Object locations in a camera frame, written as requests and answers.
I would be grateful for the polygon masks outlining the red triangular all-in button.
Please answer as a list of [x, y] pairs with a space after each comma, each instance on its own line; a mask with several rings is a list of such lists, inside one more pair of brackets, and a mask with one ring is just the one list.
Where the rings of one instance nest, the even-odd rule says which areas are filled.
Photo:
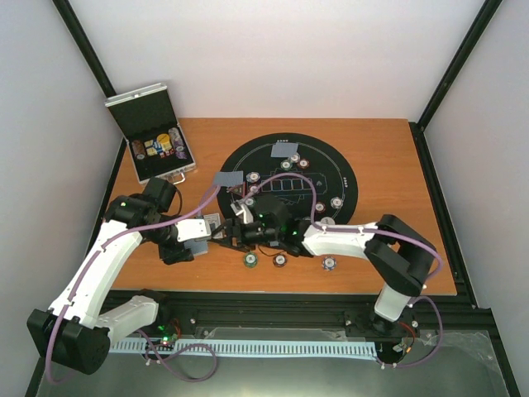
[[239, 198], [244, 198], [245, 195], [246, 195], [246, 186], [245, 184], [240, 184], [240, 185], [237, 185], [237, 186], [233, 186], [233, 187], [230, 187], [227, 189], [227, 192], [236, 196], [236, 197], [239, 197]]

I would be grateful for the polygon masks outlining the green poker chip stack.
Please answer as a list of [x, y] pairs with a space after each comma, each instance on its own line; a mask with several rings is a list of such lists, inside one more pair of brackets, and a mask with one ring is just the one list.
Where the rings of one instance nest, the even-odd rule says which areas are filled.
[[250, 251], [245, 253], [243, 263], [246, 268], [253, 269], [258, 265], [259, 258], [254, 252]]

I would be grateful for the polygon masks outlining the brown poker chip stack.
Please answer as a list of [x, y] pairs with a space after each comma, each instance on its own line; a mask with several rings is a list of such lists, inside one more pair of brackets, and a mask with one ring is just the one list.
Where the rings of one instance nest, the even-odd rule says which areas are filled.
[[275, 267], [283, 268], [286, 266], [288, 259], [285, 254], [280, 253], [273, 257], [273, 264]]

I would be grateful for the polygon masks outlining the blue poker chip stack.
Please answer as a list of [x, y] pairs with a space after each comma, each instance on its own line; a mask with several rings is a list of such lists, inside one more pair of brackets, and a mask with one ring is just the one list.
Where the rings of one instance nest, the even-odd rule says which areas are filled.
[[332, 271], [336, 268], [336, 266], [337, 266], [336, 258], [332, 256], [326, 256], [322, 259], [322, 268], [325, 271]]

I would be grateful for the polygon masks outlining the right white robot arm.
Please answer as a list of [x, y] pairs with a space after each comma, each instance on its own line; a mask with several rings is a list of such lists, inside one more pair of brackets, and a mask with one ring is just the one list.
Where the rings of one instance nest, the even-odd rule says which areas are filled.
[[367, 260], [384, 281], [370, 314], [369, 326], [388, 335], [404, 309], [423, 290], [431, 267], [440, 257], [435, 247], [400, 218], [386, 214], [365, 225], [328, 225], [293, 216], [270, 194], [252, 205], [244, 200], [231, 205], [232, 218], [212, 232], [212, 241], [236, 251], [272, 246], [291, 256], [348, 256]]

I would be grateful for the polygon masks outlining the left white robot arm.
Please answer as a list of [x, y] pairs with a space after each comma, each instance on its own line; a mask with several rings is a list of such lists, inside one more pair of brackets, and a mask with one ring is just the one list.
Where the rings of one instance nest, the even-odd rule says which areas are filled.
[[170, 327], [167, 299], [153, 290], [142, 289], [106, 313], [101, 309], [125, 262], [141, 244], [156, 244], [168, 265], [192, 260], [184, 241], [202, 236], [205, 223], [192, 213], [167, 214], [173, 200], [181, 197], [175, 184], [152, 178], [141, 193], [114, 198], [74, 278], [47, 310], [30, 314], [26, 325], [51, 384], [58, 384], [53, 364], [91, 375], [113, 344], [144, 327], [157, 333]]

